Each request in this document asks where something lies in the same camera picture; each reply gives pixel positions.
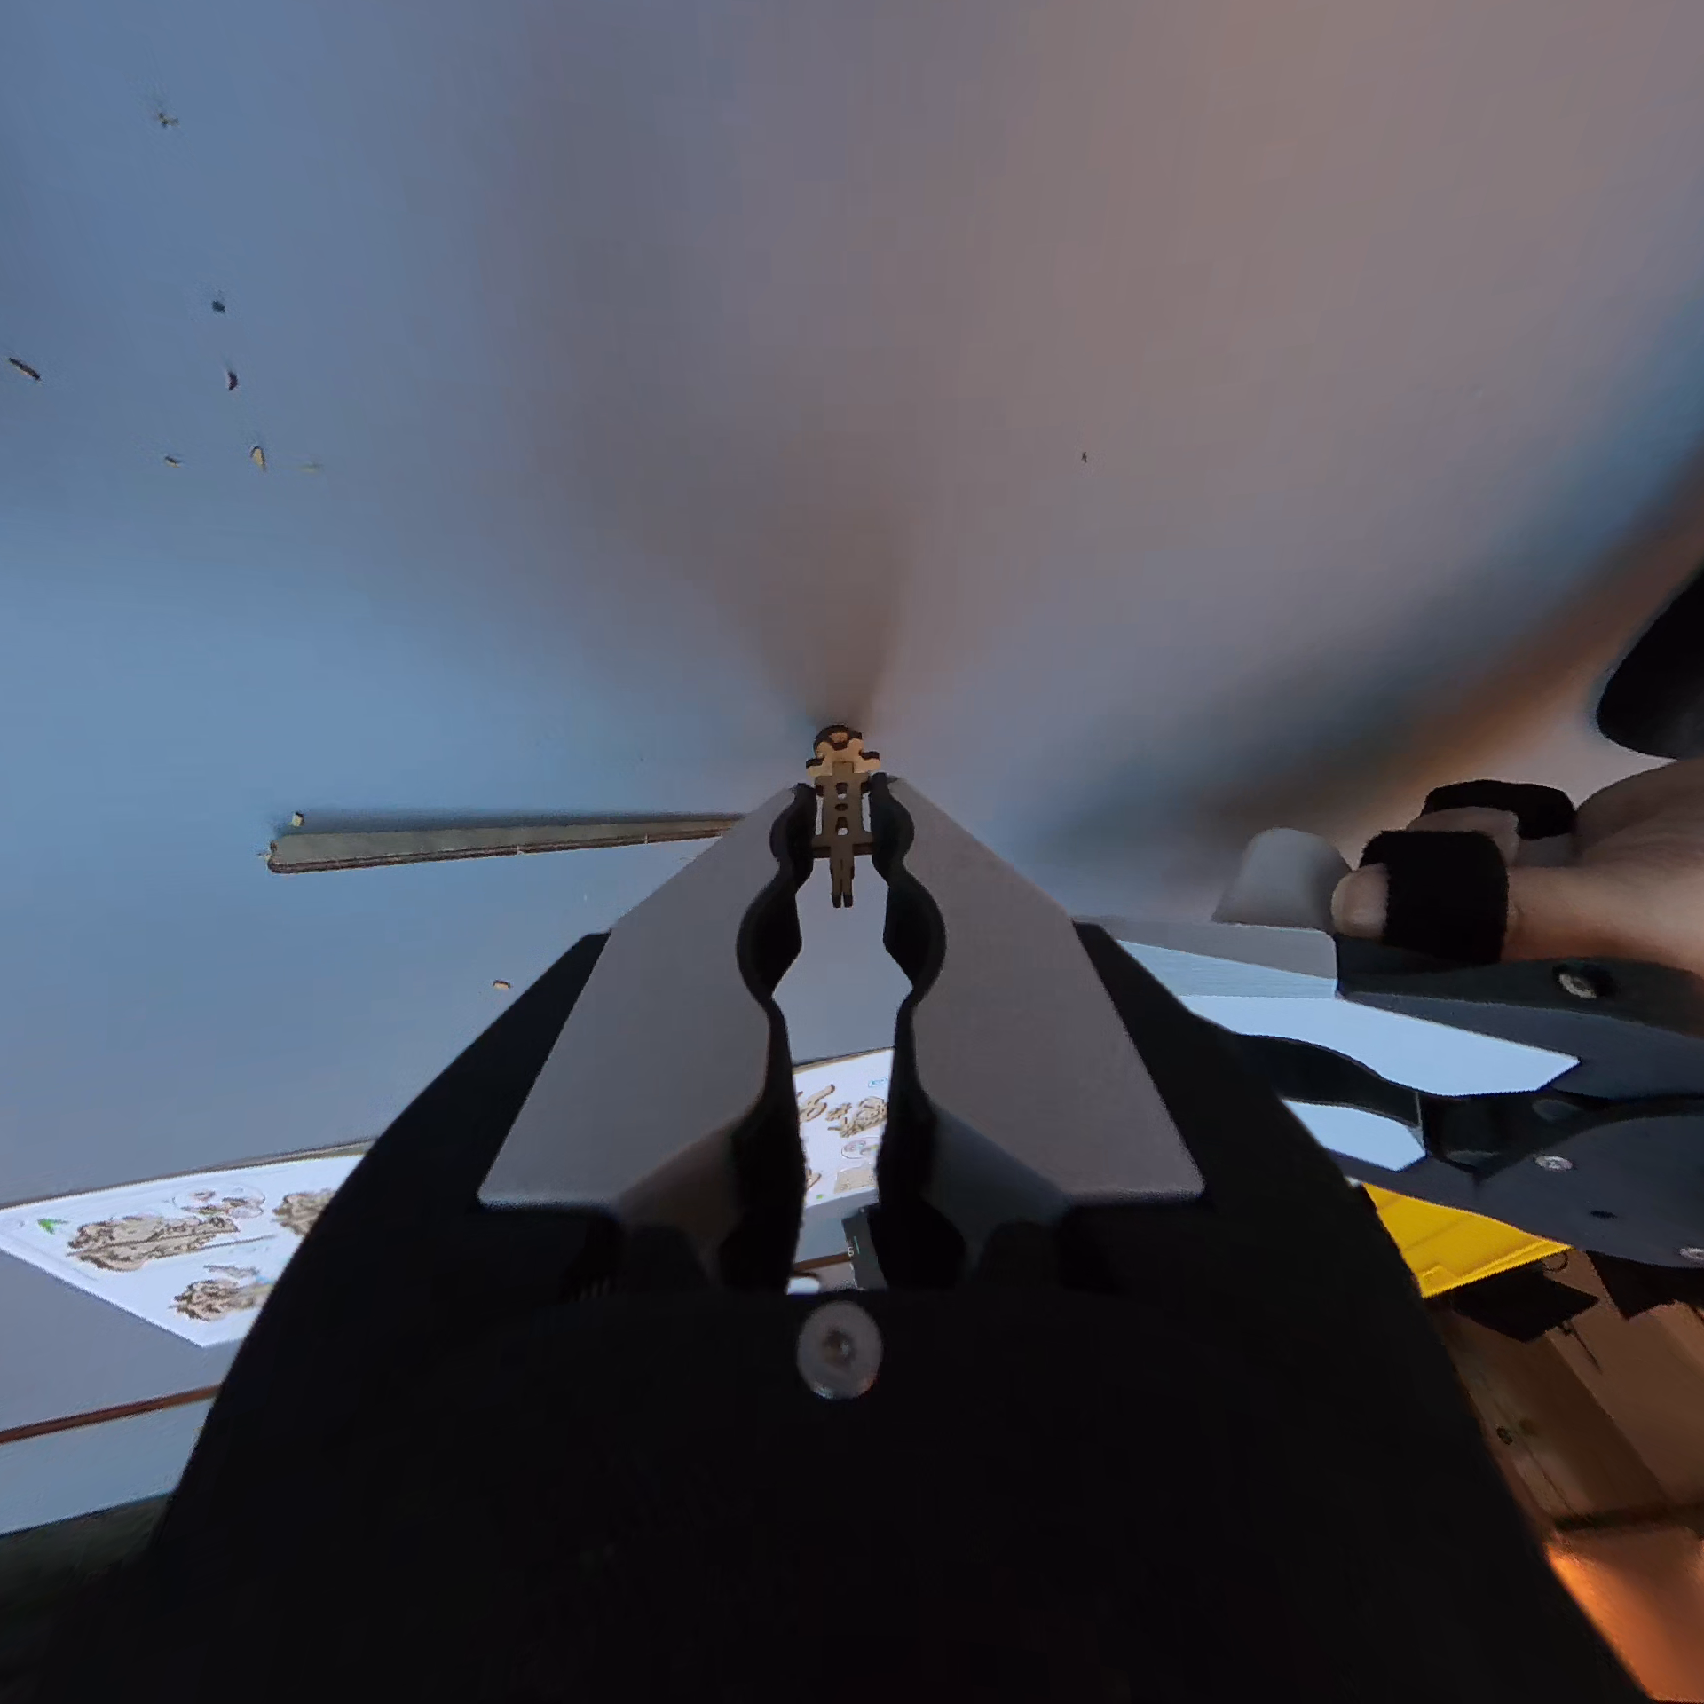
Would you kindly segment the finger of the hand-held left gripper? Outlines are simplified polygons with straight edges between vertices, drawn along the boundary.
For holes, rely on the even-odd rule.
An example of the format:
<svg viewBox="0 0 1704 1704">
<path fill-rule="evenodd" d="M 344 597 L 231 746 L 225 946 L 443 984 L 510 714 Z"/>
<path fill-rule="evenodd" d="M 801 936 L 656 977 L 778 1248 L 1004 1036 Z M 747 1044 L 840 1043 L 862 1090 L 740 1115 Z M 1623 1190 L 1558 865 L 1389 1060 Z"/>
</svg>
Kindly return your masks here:
<svg viewBox="0 0 1704 1704">
<path fill-rule="evenodd" d="M 1531 1092 L 1574 1054 L 1372 1007 L 1336 987 L 1335 939 L 1270 923 L 1093 923 L 1182 1005 L 1227 1035 L 1264 1087 L 1304 1105 L 1317 1135 L 1380 1118 L 1413 1133 L 1413 1098 Z"/>
<path fill-rule="evenodd" d="M 1424 1160 L 1422 1140 L 1411 1127 L 1350 1105 L 1312 1103 L 1310 1135 L 1349 1177 L 1381 1177 Z"/>
</svg>

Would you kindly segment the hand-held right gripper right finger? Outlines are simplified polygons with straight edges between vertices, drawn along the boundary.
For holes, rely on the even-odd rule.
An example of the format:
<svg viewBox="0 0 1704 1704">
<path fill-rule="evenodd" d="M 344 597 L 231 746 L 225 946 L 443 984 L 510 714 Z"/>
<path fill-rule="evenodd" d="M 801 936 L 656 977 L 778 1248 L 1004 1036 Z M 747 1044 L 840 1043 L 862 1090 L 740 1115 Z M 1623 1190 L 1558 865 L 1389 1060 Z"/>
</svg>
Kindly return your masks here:
<svg viewBox="0 0 1704 1704">
<path fill-rule="evenodd" d="M 1070 914 L 907 781 L 869 787 L 896 1012 L 869 1238 L 949 1287 L 1013 1222 L 1197 1201 L 1202 1177 Z"/>
</svg>

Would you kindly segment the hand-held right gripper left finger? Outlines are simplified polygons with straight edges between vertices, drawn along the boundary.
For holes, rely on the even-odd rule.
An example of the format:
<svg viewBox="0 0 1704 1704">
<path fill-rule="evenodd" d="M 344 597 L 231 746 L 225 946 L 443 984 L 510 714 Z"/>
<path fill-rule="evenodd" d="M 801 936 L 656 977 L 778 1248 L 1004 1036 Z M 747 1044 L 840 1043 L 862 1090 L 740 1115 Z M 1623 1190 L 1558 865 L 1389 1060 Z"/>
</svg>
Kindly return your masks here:
<svg viewBox="0 0 1704 1704">
<path fill-rule="evenodd" d="M 609 931 L 482 1206 L 593 1209 L 682 1233 L 726 1287 L 789 1283 L 804 1143 L 775 992 L 815 830 L 815 793 L 791 785 Z"/>
</svg>

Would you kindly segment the slotted wooden axle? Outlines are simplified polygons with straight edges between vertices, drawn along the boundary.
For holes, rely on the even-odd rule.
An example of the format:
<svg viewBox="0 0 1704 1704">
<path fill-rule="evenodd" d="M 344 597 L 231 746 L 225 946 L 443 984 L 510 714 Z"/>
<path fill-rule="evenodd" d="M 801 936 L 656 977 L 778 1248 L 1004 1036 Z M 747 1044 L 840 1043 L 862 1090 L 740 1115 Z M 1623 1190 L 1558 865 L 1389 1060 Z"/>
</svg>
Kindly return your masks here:
<svg viewBox="0 0 1704 1704">
<path fill-rule="evenodd" d="M 873 837 L 867 826 L 865 776 L 815 779 L 820 803 L 813 855 L 826 862 L 830 902 L 835 909 L 851 909 L 855 902 L 859 858 L 871 853 Z"/>
</svg>

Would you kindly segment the person's left hand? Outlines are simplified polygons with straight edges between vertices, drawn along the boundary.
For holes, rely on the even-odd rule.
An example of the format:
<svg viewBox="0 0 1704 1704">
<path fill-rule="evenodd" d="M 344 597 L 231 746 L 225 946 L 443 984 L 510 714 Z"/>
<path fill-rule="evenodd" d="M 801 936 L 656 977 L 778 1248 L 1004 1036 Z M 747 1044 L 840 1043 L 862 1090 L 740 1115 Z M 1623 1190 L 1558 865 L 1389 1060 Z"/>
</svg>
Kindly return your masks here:
<svg viewBox="0 0 1704 1704">
<path fill-rule="evenodd" d="M 1455 966 L 1604 957 L 1702 967 L 1702 760 L 1584 803 L 1455 781 L 1375 835 L 1331 899 L 1332 928 Z"/>
</svg>

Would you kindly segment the yellow plastic bin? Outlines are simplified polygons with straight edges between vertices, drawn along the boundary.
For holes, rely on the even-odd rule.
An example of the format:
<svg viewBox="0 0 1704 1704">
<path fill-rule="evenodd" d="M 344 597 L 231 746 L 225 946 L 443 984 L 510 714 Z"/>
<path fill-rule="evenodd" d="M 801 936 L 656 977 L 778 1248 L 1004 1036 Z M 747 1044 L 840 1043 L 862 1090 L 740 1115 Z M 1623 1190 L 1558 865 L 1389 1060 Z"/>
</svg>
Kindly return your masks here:
<svg viewBox="0 0 1704 1704">
<path fill-rule="evenodd" d="M 1424 1298 L 1563 1256 L 1565 1246 L 1477 1213 L 1364 1185 Z"/>
</svg>

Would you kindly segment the long flat wooden stick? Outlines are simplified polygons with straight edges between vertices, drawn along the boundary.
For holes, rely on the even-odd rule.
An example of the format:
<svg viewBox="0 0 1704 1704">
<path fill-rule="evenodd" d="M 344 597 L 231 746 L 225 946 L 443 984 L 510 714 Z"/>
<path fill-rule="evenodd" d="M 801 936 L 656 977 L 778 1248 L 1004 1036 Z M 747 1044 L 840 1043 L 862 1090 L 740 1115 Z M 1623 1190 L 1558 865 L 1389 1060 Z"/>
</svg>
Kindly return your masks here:
<svg viewBox="0 0 1704 1704">
<path fill-rule="evenodd" d="M 498 860 L 626 845 L 695 843 L 729 834 L 738 816 L 621 816 L 561 822 L 476 822 L 394 827 L 295 826 L 264 860 L 280 875 L 382 865 Z"/>
</svg>

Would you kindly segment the assembly instruction booklet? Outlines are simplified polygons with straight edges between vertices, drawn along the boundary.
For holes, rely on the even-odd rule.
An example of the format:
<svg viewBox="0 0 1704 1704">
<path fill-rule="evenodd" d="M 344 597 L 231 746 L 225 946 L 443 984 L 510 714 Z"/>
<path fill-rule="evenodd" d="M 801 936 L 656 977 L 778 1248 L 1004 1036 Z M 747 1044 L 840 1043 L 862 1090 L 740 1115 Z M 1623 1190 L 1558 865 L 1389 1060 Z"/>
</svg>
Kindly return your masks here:
<svg viewBox="0 0 1704 1704">
<path fill-rule="evenodd" d="M 845 1254 L 876 1198 L 890 1051 L 795 1068 L 804 1213 L 795 1265 Z M 239 1340 L 366 1148 L 237 1163 L 11 1205 L 4 1254 L 208 1348 Z"/>
</svg>

